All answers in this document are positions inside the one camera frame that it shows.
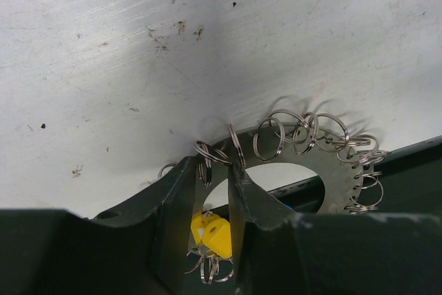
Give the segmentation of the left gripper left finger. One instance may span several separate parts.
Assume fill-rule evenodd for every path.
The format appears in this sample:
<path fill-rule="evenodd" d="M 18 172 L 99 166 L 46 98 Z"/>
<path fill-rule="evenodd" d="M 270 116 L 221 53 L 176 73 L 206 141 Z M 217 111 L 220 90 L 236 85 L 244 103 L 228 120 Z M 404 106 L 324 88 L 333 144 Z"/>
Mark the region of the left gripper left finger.
<path fill-rule="evenodd" d="M 196 159 L 88 219 L 1 210 L 2 294 L 181 294 Z"/>

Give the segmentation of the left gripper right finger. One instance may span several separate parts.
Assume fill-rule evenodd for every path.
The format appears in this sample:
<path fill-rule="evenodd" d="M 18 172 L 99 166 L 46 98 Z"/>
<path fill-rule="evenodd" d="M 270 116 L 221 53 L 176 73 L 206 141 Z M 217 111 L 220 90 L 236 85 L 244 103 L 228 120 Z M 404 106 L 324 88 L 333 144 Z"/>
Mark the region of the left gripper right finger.
<path fill-rule="evenodd" d="M 228 170 L 238 294 L 440 294 L 441 219 L 297 213 Z"/>

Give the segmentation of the metal keyring disc with rings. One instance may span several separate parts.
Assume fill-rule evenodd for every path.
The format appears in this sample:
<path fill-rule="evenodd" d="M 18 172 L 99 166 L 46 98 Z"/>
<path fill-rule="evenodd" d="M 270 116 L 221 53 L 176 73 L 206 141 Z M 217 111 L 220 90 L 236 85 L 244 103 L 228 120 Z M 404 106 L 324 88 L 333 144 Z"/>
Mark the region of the metal keyring disc with rings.
<path fill-rule="evenodd" d="M 329 113 L 306 112 L 299 115 L 288 109 L 276 109 L 259 122 L 256 128 L 237 132 L 227 127 L 228 138 L 210 145 L 201 140 L 194 143 L 198 159 L 198 181 L 193 217 L 210 213 L 211 221 L 221 218 L 212 212 L 216 188 L 227 182 L 229 166 L 237 162 L 242 171 L 263 175 L 259 185 L 269 193 L 283 187 L 270 184 L 277 171 L 300 171 L 286 184 L 288 189 L 304 189 L 308 178 L 322 181 L 324 197 L 319 213 L 362 214 L 376 211 L 381 199 L 361 204 L 362 191 L 381 188 L 380 173 L 375 164 L 383 161 L 389 151 L 382 150 L 376 136 L 367 133 L 351 135 L 341 119 Z M 189 253 L 199 257 L 193 270 L 199 270 L 202 283 L 223 283 L 232 274 L 219 275 L 223 259 L 203 243 L 197 246 L 192 233 Z"/>

